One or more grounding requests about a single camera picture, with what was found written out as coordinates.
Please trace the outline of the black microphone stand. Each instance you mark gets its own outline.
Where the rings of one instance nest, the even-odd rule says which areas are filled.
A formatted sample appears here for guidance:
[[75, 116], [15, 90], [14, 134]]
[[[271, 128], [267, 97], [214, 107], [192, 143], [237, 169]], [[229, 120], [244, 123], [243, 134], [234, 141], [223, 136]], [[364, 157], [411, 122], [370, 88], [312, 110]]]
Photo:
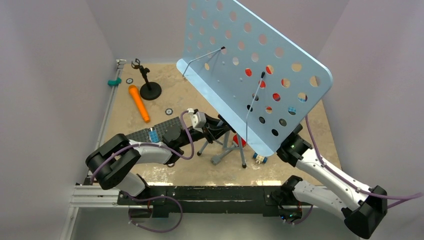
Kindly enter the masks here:
[[131, 67], [135, 70], [139, 70], [145, 81], [139, 90], [140, 96], [147, 101], [157, 99], [162, 94], [162, 88], [157, 82], [148, 80], [148, 73], [150, 72], [150, 69], [141, 65], [138, 58], [131, 62]]

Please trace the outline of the orange toy microphone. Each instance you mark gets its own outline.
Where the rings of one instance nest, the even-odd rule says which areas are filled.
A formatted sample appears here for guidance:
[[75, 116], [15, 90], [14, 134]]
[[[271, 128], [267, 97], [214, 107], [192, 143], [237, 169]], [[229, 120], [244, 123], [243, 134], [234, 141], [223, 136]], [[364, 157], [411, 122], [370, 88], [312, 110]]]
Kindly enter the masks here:
[[128, 87], [128, 93], [130, 94], [130, 96], [132, 97], [136, 108], [138, 109], [141, 118], [143, 119], [143, 121], [145, 123], [149, 123], [151, 121], [150, 116], [147, 112], [147, 109], [142, 101], [142, 98], [140, 96], [139, 90], [135, 85], [130, 85]]

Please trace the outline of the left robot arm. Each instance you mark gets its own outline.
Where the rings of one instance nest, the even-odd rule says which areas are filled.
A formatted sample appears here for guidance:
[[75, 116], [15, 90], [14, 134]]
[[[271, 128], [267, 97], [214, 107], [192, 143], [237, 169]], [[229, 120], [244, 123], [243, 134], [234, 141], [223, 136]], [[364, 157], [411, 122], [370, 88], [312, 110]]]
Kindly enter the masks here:
[[204, 112], [195, 111], [193, 116], [197, 123], [187, 126], [184, 117], [174, 118], [175, 123], [160, 123], [158, 142], [142, 142], [130, 139], [118, 133], [85, 160], [92, 172], [91, 180], [96, 180], [103, 190], [117, 188], [129, 195], [138, 205], [149, 199], [149, 186], [131, 169], [138, 164], [161, 164], [173, 166], [179, 159], [190, 160], [194, 152], [184, 155], [182, 147], [194, 147], [194, 143], [205, 139], [209, 144], [232, 131], [233, 128], [222, 118], [213, 118]]

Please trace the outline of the light blue music stand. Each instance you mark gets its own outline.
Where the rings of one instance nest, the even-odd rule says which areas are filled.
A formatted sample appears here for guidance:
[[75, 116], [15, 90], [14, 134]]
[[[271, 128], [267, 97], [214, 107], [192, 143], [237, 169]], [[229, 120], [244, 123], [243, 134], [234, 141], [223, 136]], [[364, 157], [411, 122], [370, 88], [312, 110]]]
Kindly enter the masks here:
[[[265, 157], [277, 154], [333, 85], [326, 66], [235, 0], [188, 1], [184, 38], [177, 69]], [[262, 73], [265, 88], [259, 88]]]

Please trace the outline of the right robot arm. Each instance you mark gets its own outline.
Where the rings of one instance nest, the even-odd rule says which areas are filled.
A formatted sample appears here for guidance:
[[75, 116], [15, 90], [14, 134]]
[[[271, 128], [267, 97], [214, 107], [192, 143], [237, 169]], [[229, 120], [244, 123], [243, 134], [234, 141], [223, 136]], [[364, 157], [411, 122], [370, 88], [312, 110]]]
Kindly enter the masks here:
[[345, 226], [362, 239], [369, 239], [388, 212], [387, 191], [371, 187], [349, 176], [321, 155], [299, 133], [299, 124], [282, 142], [277, 156], [285, 163], [308, 173], [320, 183], [315, 186], [299, 176], [290, 176], [280, 187], [288, 204], [308, 203], [343, 220]]

